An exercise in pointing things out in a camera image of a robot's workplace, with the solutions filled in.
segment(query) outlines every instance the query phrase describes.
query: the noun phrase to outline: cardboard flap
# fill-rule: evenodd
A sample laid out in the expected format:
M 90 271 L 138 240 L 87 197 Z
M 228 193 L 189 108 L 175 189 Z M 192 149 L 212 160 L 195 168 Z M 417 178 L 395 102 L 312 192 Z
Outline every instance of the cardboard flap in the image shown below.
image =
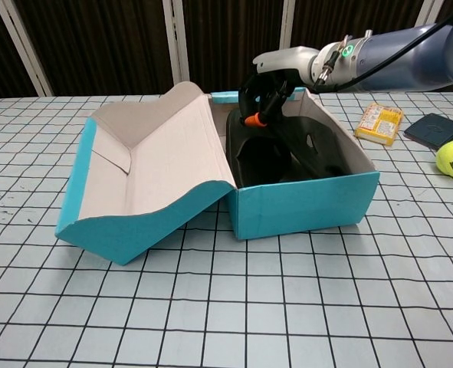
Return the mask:
M 100 127 L 132 149 L 201 95 L 202 91 L 195 84 L 182 82 L 158 100 L 109 103 L 96 110 L 92 117 Z
M 97 128 L 79 219 L 153 214 L 206 182 L 218 183 L 213 202 L 225 194 L 220 182 L 235 187 L 208 97 L 195 84 L 151 102 L 110 103 L 90 118 Z M 195 213 L 213 202 L 198 202 Z

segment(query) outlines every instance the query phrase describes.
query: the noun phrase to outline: cardboard box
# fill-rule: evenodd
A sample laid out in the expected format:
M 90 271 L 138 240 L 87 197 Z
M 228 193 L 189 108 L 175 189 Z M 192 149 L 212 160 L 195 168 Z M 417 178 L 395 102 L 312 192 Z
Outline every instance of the cardboard box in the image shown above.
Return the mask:
M 182 82 L 158 100 L 95 111 L 80 140 L 56 236 L 124 265 L 224 196 L 241 239 L 363 218 L 379 173 L 306 90 L 297 90 L 284 114 L 331 127 L 352 174 L 236 189 L 223 147 L 237 99 Z

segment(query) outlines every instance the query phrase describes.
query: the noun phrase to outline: black case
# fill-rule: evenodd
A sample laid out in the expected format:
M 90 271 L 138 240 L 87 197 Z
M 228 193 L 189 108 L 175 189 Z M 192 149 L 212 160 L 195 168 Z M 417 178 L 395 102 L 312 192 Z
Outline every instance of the black case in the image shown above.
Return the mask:
M 438 150 L 453 140 L 453 120 L 430 113 L 417 120 L 403 133 L 417 143 Z

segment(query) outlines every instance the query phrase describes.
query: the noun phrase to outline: grid mat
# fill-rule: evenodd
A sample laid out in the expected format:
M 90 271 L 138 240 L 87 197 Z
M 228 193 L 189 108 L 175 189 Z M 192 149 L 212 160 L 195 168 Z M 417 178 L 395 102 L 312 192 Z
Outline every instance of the grid mat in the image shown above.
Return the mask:
M 0 367 L 453 367 L 453 178 L 399 134 L 354 226 L 236 241 L 222 203 L 120 267 L 54 237 L 85 119 L 157 97 L 0 100 Z M 327 94 L 453 119 L 453 94 Z

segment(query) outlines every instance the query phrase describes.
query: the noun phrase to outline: box lid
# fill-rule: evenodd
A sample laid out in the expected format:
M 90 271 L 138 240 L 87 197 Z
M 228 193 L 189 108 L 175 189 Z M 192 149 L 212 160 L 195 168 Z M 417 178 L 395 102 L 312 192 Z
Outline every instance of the box lid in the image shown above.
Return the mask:
M 182 82 L 88 118 L 56 236 L 125 264 L 234 187 L 208 97 Z

